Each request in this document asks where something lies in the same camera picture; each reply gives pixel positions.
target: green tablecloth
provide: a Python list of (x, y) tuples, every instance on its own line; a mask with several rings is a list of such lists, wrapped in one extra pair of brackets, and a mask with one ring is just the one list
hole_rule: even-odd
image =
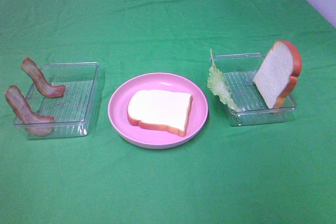
[[(286, 123), (231, 127), (206, 86), (209, 49), (262, 52), (277, 39), (303, 69)], [(0, 90), (39, 66), (101, 64), (96, 127), (29, 141), (0, 99), (0, 223), (335, 223), (336, 29), (305, 0), (0, 0)], [(123, 140), (107, 105), (125, 81), (171, 72), (195, 82), (209, 115), (168, 150)]]

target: bread slice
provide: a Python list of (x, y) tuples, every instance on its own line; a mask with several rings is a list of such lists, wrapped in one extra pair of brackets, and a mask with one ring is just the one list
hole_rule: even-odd
[(301, 68), (298, 49), (289, 41), (277, 40), (253, 79), (268, 108), (284, 104), (298, 82)]
[(140, 90), (128, 105), (130, 124), (185, 136), (192, 95), (166, 90)]

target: clear plastic tray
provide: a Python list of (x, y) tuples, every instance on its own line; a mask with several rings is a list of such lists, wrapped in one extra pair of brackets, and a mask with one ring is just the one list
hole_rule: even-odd
[(236, 112), (224, 106), (230, 125), (279, 123), (292, 118), (291, 112), (296, 108), (296, 103), (290, 95), (281, 108), (269, 109), (253, 82), (253, 77), (264, 60), (262, 54), (222, 55), (215, 56), (214, 60), (226, 77), (232, 99), (241, 110)]
[[(41, 68), (46, 80), (52, 85), (66, 86), (64, 95), (47, 98), (41, 95), (34, 83), (26, 99), (31, 109), (40, 115), (51, 115), (54, 123), (24, 124), (14, 119), (14, 126), (23, 130), (28, 139), (85, 136), (89, 133), (98, 89), (99, 64), (57, 63), (43, 65)], [(26, 130), (38, 127), (52, 127), (46, 136), (29, 134)]]

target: bacon strip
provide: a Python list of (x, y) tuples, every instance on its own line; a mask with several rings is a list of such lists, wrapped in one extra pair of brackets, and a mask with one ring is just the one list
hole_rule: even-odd
[(35, 83), (35, 86), (42, 95), (45, 97), (61, 97), (65, 90), (65, 85), (52, 86), (50, 85), (41, 70), (37, 67), (35, 62), (29, 57), (26, 57), (21, 64), (21, 69), (29, 75)]
[[(7, 88), (5, 98), (15, 115), (25, 124), (54, 122), (52, 116), (39, 115), (33, 112), (20, 89), (15, 85), (10, 85)], [(28, 127), (26, 130), (32, 135), (45, 136), (53, 130), (53, 127)]]

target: pink plate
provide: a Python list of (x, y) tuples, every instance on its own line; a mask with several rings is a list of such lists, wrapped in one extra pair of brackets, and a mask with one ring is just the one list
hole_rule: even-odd
[[(131, 97), (139, 90), (161, 89), (188, 92), (193, 96), (186, 136), (166, 131), (154, 131), (133, 126), (127, 119), (127, 107)], [(172, 73), (147, 73), (125, 82), (111, 96), (108, 115), (113, 127), (128, 142), (150, 149), (164, 149), (181, 145), (193, 138), (203, 127), (208, 104), (201, 89), (185, 77)]]

